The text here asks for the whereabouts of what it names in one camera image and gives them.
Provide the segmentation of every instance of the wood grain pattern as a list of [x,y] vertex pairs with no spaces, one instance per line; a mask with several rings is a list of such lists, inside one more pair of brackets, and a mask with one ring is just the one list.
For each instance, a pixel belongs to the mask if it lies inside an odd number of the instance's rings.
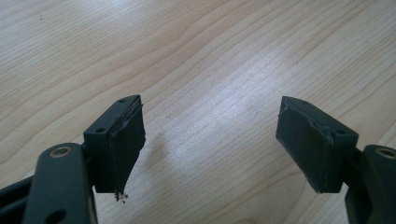
[[396,2],[2,1],[0,188],[140,93],[147,143],[101,223],[347,223],[275,140],[282,95],[396,147]]

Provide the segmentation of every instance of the black metal bracket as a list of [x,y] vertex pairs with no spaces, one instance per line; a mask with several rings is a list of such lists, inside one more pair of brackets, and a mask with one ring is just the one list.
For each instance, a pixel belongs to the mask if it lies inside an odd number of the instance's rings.
[[84,132],[84,144],[50,147],[34,176],[0,190],[0,223],[97,223],[92,186],[118,200],[145,134],[140,96],[118,100]]
[[282,98],[276,138],[319,193],[349,186],[349,223],[396,223],[396,150],[356,148],[358,134],[314,105]]

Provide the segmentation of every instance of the wooden surface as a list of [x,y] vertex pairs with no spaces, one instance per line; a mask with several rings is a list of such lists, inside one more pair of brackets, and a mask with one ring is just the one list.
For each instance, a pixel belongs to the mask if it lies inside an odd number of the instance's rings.
[[0,2],[0,188],[140,93],[147,143],[101,223],[347,223],[276,141],[282,95],[396,147],[396,2]]

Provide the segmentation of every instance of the wood grain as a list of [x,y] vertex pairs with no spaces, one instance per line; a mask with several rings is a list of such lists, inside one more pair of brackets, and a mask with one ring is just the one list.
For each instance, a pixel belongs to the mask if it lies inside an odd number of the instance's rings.
[[347,223],[275,139],[282,95],[396,147],[396,2],[0,3],[0,188],[140,93],[147,143],[100,223]]

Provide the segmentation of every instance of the wooden table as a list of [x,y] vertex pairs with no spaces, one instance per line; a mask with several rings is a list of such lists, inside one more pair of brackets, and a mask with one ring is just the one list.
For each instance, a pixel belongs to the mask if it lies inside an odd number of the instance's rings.
[[283,95],[396,147],[396,2],[0,3],[0,188],[141,94],[147,143],[100,223],[347,223],[276,141]]

